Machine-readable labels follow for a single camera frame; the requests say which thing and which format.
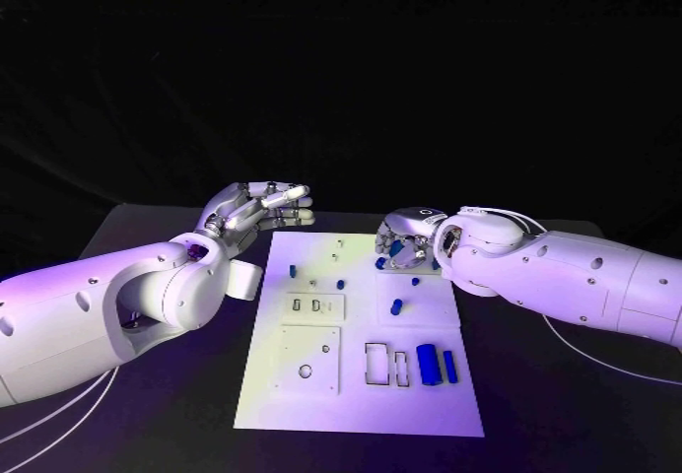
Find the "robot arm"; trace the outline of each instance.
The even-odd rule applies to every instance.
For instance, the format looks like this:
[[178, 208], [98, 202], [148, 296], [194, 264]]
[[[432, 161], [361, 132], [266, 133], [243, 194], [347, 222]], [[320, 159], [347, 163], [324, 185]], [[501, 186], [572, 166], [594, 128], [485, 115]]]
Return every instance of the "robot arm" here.
[[421, 264], [426, 242], [442, 277], [467, 293], [501, 296], [565, 322], [682, 347], [679, 260], [589, 236], [532, 236], [478, 208], [435, 222], [425, 212], [426, 218], [442, 215], [410, 208], [386, 217], [376, 251], [387, 252], [396, 239], [403, 244], [386, 269]]
[[[232, 184], [193, 233], [0, 284], [0, 407], [44, 397], [200, 328], [224, 295], [252, 300], [262, 270], [232, 258], [258, 230], [314, 223], [308, 188]], [[144, 317], [119, 322], [118, 305]]]

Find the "white board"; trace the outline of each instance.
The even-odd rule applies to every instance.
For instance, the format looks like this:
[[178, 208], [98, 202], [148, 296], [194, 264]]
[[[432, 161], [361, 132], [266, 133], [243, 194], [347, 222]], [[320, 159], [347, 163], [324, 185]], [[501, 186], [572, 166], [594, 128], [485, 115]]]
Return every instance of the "white board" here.
[[[294, 232], [275, 232], [272, 236], [236, 429], [483, 437], [449, 282], [436, 276], [438, 271], [432, 270], [429, 263], [413, 270], [376, 270], [373, 238], [374, 235]], [[291, 264], [297, 267], [295, 278], [288, 274]], [[408, 286], [413, 276], [421, 279], [415, 287], [410, 283]], [[341, 290], [337, 289], [338, 279], [344, 281]], [[324, 378], [328, 393], [322, 388], [312, 389], [312, 383], [302, 382], [312, 380], [320, 373], [311, 365], [310, 377], [298, 375], [305, 356], [291, 355], [289, 361], [281, 361], [282, 347], [291, 343], [282, 333], [282, 329], [291, 326], [286, 322], [291, 320], [286, 318], [291, 294], [314, 297], [343, 295], [343, 317], [337, 315], [328, 323], [320, 320], [310, 323], [315, 325], [310, 327], [312, 330], [327, 326], [327, 331], [335, 331], [334, 335], [340, 337], [334, 353], [338, 359], [335, 389], [330, 389], [334, 385], [328, 383], [334, 370], [322, 368], [322, 376], [328, 376]], [[397, 296], [409, 303], [393, 316], [389, 303]], [[307, 323], [297, 319], [294, 325]], [[324, 363], [330, 359], [318, 358], [322, 335], [320, 332], [310, 336], [301, 333], [295, 337], [301, 347], [308, 347], [301, 348], [302, 353], [312, 350], [314, 363]], [[310, 344], [299, 337], [310, 338]], [[364, 343], [384, 343], [387, 346], [387, 386], [364, 383]], [[425, 343], [438, 348], [444, 380], [438, 386], [421, 384], [416, 347]], [[441, 360], [444, 350], [451, 350], [454, 357], [455, 384], [446, 382]], [[396, 383], [395, 352], [405, 352], [409, 387], [399, 387]], [[273, 387], [282, 378], [294, 386], [284, 390], [284, 395]]]

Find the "dark table surface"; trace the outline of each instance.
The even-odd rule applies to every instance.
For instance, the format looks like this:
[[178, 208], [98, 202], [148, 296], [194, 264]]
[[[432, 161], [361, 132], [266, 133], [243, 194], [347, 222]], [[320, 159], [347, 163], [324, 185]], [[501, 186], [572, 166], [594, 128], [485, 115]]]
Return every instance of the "dark table surface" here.
[[[168, 240], [200, 209], [122, 205], [82, 257]], [[308, 232], [373, 233], [382, 216], [317, 213]], [[550, 230], [599, 236], [588, 222]], [[265, 266], [271, 233], [240, 256]], [[484, 439], [232, 428], [256, 302], [224, 298], [210, 324], [122, 365], [111, 391], [63, 442], [20, 471], [673, 472], [682, 470], [682, 387], [601, 367], [559, 342], [536, 313], [454, 288]], [[682, 380], [682, 356], [627, 335], [553, 322], [566, 340], [631, 371]], [[0, 410], [0, 438], [89, 384]], [[0, 445], [0, 470], [31, 456], [89, 409], [67, 411]]]

